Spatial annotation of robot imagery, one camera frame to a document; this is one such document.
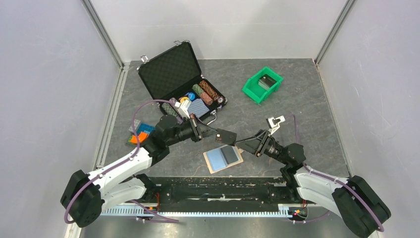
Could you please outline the beige card holder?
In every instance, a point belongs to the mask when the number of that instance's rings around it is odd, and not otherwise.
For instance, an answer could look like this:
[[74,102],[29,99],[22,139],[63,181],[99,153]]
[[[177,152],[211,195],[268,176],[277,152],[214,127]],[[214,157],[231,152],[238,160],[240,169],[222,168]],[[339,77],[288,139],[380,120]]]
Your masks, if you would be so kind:
[[240,150],[236,146],[234,146],[235,149],[236,149],[236,153],[237,153],[240,160],[237,161],[236,163],[227,165],[224,158],[223,158],[222,152],[220,150],[224,146],[227,146],[227,145],[223,145],[221,147],[218,147],[218,148],[215,148],[215,149],[212,149],[212,150],[209,150],[209,151],[206,151],[206,152],[203,153],[203,156],[204,156],[204,159],[205,159],[205,162],[206,162],[206,165],[209,169],[210,174],[217,173],[217,172],[222,171],[224,169],[227,169],[231,166],[240,164],[244,161],[243,158],[242,158]]

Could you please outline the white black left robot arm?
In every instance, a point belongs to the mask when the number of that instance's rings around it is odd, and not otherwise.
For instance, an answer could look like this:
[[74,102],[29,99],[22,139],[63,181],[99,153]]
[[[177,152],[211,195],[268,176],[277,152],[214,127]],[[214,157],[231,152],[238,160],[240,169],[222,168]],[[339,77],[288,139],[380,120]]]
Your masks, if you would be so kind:
[[101,169],[88,173],[78,170],[71,175],[60,199],[65,223],[83,228],[112,206],[129,200],[152,201],[156,189],[148,178],[131,175],[162,161],[171,145],[188,139],[198,142],[215,134],[216,129],[195,117],[178,124],[174,116],[162,116],[149,136],[127,155]]

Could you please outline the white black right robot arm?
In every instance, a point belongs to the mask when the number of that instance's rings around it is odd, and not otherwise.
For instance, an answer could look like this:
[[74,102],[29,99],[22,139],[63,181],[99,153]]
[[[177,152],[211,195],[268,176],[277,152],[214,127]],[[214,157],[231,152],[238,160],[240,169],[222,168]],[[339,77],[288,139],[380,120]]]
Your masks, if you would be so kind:
[[236,141],[235,146],[284,164],[280,172],[290,201],[306,200],[322,206],[342,218],[347,228],[360,238],[384,231],[383,224],[391,217],[391,211],[362,177],[334,177],[317,171],[306,165],[303,145],[280,145],[267,130]]

